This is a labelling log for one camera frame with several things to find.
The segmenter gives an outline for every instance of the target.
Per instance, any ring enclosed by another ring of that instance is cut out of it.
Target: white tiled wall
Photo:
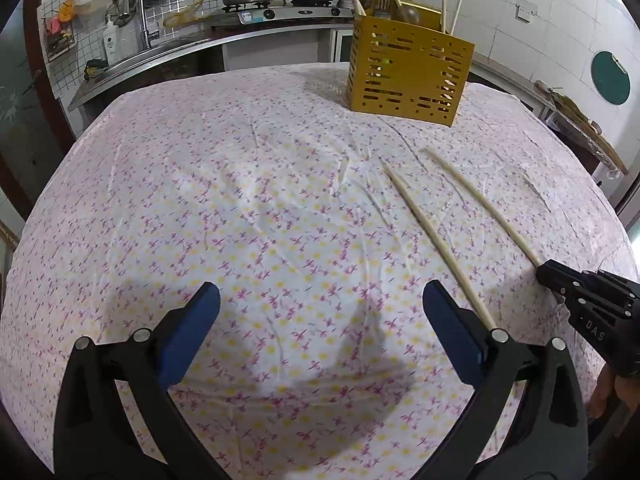
[[[448,0],[449,6],[455,1]],[[538,6],[530,23],[516,19],[517,1],[465,0],[456,35],[532,81],[564,87],[630,166],[640,148],[640,130],[630,118],[640,107],[640,31],[622,1],[528,0]],[[629,72],[632,94],[624,105],[605,101],[591,80],[591,60],[603,50],[615,54]]]

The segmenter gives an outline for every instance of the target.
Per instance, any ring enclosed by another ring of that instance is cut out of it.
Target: human hand
[[[609,365],[598,376],[598,383],[587,403],[587,411],[593,418],[600,418],[607,408],[607,397],[613,392],[633,413],[640,404],[640,379],[624,379],[617,376]]]

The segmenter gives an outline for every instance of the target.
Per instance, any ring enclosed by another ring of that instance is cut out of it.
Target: sticker
[[[240,21],[242,23],[244,23],[245,25],[248,25],[249,23],[259,23],[259,22],[263,22],[264,18],[261,16],[256,16],[254,17],[250,11],[245,10],[243,12],[240,13]]]

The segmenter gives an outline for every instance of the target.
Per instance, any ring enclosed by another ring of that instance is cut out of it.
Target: screw
[[[562,351],[566,348],[566,343],[564,342],[563,339],[560,339],[559,337],[553,338],[551,340],[551,344],[556,350],[559,350],[559,351]]]
[[[148,328],[140,328],[133,333],[133,341],[143,343],[151,337],[151,330]]]
[[[491,337],[498,343],[506,343],[509,340],[509,334],[500,328],[491,332]]]
[[[76,348],[78,350],[84,350],[89,346],[89,342],[91,340],[87,336],[82,336],[78,341],[76,341]]]

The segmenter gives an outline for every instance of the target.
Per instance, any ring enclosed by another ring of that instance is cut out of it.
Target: pink floral pattern
[[[167,82],[119,98],[76,143],[27,222],[0,324],[2,401],[47,464],[73,342],[152,328],[210,281],[220,317],[171,394],[233,478],[417,471],[472,393],[421,293],[438,279],[468,303],[381,159],[498,324],[527,342],[564,337],[590,389],[599,357],[423,148],[482,190],[540,259],[637,279],[626,234],[577,159],[510,95],[469,84],[447,128],[350,112],[346,77],[346,65],[310,64]],[[159,457],[120,387],[145,451]]]

